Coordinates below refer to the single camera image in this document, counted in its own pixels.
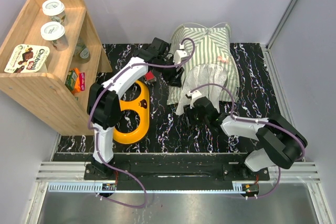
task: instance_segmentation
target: green striped fabric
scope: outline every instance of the green striped fabric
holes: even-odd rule
[[[227,71],[227,85],[226,88],[234,95],[236,100],[236,94],[239,88],[239,75],[235,60],[230,53],[230,27],[225,24],[225,27],[221,28],[187,28],[181,25],[177,28],[171,39],[171,53],[174,53],[178,49],[178,44],[184,38],[191,38],[195,42],[195,54],[184,66],[184,73],[181,77],[182,85],[186,75],[193,67],[200,64],[216,63],[222,66]],[[190,54],[192,51],[192,43],[186,41],[184,43],[184,49]],[[223,63],[217,60],[218,56],[226,59],[227,62]],[[167,104],[176,104],[180,100],[182,88],[169,87],[169,97]],[[230,96],[225,91],[220,93],[220,101],[231,101]]]

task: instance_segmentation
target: snack package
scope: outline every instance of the snack package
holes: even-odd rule
[[[78,68],[69,70],[65,85],[72,94],[85,90],[85,73],[80,73]]]
[[[50,53],[49,47],[20,44],[6,65],[6,73],[48,72],[46,59]]]
[[[77,78],[78,78],[78,75],[76,74],[76,72],[75,72],[74,70],[69,70],[67,79],[66,79],[66,81],[65,81],[65,86],[66,86],[71,92],[73,92],[73,90],[74,90],[74,88],[75,88]]]
[[[41,37],[49,41],[57,51],[68,48],[65,28],[58,22],[48,22],[41,27]]]

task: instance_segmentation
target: white wall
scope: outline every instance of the white wall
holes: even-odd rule
[[[85,0],[103,43],[170,40],[185,22],[229,22],[232,42],[267,43],[290,0]]]
[[[306,157],[317,164],[336,217],[336,5],[300,0],[271,52]]]
[[[0,0],[0,44],[26,0]],[[41,161],[48,160],[56,132],[0,92],[0,219],[18,224]]]

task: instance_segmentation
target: black marble mat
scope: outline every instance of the black marble mat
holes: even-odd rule
[[[101,83],[116,74],[132,57],[140,45],[107,44],[104,45],[111,62],[113,73],[99,73],[97,82]],[[236,114],[249,118],[267,117],[279,113],[277,100],[259,44],[241,43],[230,45],[240,77],[239,100],[236,102]],[[212,133],[206,125],[187,127],[184,115],[177,116],[177,105],[166,105],[168,86],[155,73],[157,82],[149,86],[151,96],[151,122],[144,139],[136,144],[121,145],[116,143],[115,152],[176,152],[176,153],[223,153],[251,152],[259,149],[258,141],[243,137],[227,137]],[[137,86],[127,91],[124,100],[136,97]],[[230,104],[220,103],[221,111],[228,112]],[[118,128],[129,132],[136,128],[139,117],[136,113],[126,112]],[[93,152],[93,136],[62,136],[58,153]]]

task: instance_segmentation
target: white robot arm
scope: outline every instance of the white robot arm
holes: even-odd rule
[[[245,159],[245,165],[253,172],[274,165],[289,169],[302,156],[302,147],[307,147],[306,139],[280,114],[258,119],[231,116],[218,113],[198,90],[189,92],[188,97],[191,99],[190,108],[186,109],[189,124],[205,122],[211,130],[223,131],[227,136],[252,138],[261,143],[262,148],[251,152]]]
[[[140,77],[144,76],[148,72],[148,66],[135,66],[132,68],[132,65],[135,63],[145,63],[143,59],[139,57],[132,57],[131,60],[127,63],[127,65],[120,71],[127,69],[122,75],[120,75],[117,80],[115,80],[116,76],[113,76],[111,79],[107,80],[102,84],[104,88],[106,88],[109,84],[113,83],[113,85],[108,89],[109,91],[114,91],[120,100],[124,93],[127,91],[129,87],[131,87],[135,81],[137,81]],[[98,147],[102,158],[108,163],[113,159],[113,132],[114,126],[108,127],[104,129],[102,125],[99,123],[94,123],[93,127],[98,129],[99,134],[97,135],[97,130],[94,130],[95,142],[98,141]],[[96,161],[101,163],[100,158],[98,157],[96,145],[93,153],[93,157]]]

